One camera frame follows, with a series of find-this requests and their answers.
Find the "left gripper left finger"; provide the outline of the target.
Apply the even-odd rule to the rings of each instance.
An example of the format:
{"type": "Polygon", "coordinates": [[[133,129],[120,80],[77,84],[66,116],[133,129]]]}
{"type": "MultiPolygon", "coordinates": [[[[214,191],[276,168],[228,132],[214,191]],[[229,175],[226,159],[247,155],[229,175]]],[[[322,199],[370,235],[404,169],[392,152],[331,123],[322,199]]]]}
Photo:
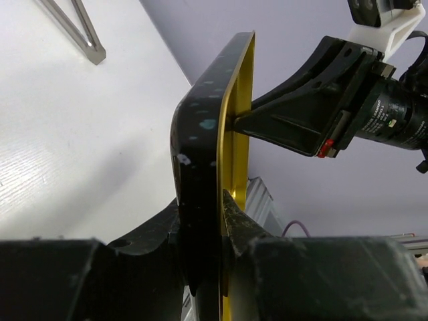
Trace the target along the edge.
{"type": "Polygon", "coordinates": [[[179,320],[180,203],[127,234],[1,242],[2,320],[179,320]]]}

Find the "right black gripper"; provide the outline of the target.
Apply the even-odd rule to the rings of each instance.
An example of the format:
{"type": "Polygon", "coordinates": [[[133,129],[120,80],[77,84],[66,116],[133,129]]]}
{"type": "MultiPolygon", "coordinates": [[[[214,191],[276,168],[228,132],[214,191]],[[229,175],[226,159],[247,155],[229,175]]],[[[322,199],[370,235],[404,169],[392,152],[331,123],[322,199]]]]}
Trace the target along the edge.
{"type": "Polygon", "coordinates": [[[233,129],[304,156],[335,158],[362,128],[380,92],[379,82],[390,78],[395,70],[382,62],[384,56],[372,47],[325,36],[297,72],[252,102],[255,112],[299,90],[307,93],[319,88],[324,97],[338,96],[333,120],[323,135],[281,116],[249,114],[237,118],[233,129]]]}

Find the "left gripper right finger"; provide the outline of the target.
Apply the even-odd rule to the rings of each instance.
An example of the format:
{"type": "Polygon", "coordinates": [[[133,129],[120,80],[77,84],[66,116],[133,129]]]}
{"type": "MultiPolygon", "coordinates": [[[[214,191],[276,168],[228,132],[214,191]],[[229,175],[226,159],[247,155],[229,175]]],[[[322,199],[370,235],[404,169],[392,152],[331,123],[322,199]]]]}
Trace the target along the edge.
{"type": "Polygon", "coordinates": [[[426,320],[427,284],[390,237],[276,237],[223,192],[232,320],[426,320]]]}

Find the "gold tin lid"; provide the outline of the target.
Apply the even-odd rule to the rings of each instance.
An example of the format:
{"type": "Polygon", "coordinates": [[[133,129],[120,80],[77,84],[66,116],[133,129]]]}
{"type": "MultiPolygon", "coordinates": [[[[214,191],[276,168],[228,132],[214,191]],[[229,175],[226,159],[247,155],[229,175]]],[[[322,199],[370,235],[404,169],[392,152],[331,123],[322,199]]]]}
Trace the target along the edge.
{"type": "Polygon", "coordinates": [[[197,320],[223,319],[223,192],[245,204],[249,139],[233,125],[251,108],[254,49],[254,32],[234,35],[171,123],[181,254],[197,320]]]}

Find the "metal tongs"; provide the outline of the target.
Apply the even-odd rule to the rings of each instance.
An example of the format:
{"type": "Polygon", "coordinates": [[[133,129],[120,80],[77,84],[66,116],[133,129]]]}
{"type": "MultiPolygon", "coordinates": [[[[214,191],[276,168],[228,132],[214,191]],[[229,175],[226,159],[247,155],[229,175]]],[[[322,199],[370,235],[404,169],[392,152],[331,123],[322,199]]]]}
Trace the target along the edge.
{"type": "Polygon", "coordinates": [[[106,59],[106,50],[101,44],[94,25],[81,0],[71,0],[71,4],[82,24],[84,34],[76,27],[56,1],[41,0],[40,3],[71,37],[91,63],[97,66],[106,59]]]}

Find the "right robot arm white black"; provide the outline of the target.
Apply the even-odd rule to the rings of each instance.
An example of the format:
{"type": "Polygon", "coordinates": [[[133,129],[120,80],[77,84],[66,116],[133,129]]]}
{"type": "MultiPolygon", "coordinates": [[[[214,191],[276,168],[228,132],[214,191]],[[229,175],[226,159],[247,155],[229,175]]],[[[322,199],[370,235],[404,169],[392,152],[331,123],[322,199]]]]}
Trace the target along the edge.
{"type": "Polygon", "coordinates": [[[399,78],[384,55],[323,37],[289,79],[238,116],[236,132],[304,156],[334,158],[355,137],[427,152],[427,50],[399,78]]]}

